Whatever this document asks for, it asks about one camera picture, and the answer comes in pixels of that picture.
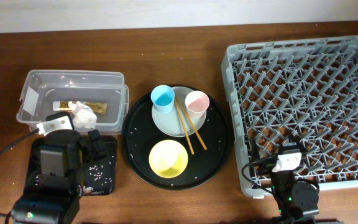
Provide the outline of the food leftovers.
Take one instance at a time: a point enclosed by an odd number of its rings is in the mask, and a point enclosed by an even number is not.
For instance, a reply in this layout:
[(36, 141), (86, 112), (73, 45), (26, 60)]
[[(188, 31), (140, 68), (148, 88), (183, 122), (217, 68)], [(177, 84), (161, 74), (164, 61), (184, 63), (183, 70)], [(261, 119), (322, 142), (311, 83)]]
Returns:
[(84, 181), (79, 185), (81, 196), (109, 195), (115, 188), (116, 169), (111, 164), (85, 169)]

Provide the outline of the white napkin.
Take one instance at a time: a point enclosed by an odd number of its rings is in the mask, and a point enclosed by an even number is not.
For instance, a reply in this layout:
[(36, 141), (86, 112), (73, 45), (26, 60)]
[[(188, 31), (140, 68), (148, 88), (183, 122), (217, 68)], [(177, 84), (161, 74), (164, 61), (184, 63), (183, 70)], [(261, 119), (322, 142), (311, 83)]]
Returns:
[(73, 124), (76, 128), (95, 128), (97, 116), (89, 106), (80, 101), (69, 101), (68, 107), (74, 114)]

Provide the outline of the gold chopstick wrapper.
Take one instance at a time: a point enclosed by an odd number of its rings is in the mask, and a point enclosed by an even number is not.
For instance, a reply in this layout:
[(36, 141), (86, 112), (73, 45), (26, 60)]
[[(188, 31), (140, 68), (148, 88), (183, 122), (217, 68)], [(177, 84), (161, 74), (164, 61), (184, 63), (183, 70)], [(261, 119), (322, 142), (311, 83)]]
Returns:
[[(99, 114), (107, 113), (107, 107), (108, 107), (107, 103), (95, 103), (95, 102), (87, 102), (87, 101), (82, 101), (81, 103), (83, 103), (86, 106), (89, 106), (94, 113), (99, 113)], [(68, 101), (54, 101), (52, 103), (52, 109), (54, 111), (72, 112), (72, 109), (69, 107)]]

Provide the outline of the yellow bowl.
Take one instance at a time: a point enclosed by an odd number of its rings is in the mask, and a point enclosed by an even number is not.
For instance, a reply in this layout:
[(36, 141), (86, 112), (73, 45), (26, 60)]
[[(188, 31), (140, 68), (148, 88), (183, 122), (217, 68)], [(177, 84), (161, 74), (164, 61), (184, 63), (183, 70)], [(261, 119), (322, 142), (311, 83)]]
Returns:
[(151, 149), (149, 165), (159, 177), (171, 179), (185, 171), (188, 165), (188, 153), (179, 142), (163, 140)]

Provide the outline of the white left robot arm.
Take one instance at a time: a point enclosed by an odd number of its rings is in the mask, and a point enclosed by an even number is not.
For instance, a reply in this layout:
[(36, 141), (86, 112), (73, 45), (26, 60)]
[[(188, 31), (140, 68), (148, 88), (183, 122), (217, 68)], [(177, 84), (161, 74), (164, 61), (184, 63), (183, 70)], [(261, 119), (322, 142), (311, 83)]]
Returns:
[(109, 195), (115, 188), (117, 140), (92, 130), (53, 131), (32, 143), (14, 223), (71, 223), (84, 196)]

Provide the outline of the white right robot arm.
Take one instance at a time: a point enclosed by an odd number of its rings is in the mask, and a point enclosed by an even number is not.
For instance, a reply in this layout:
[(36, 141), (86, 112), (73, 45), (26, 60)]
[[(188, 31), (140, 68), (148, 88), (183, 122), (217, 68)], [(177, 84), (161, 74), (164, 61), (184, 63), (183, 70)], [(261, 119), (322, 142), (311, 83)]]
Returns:
[(308, 179), (296, 179), (294, 171), (303, 165), (306, 149), (298, 142), (279, 146), (276, 165), (269, 172), (273, 197), (279, 208), (274, 223), (312, 223), (319, 213), (319, 185)]

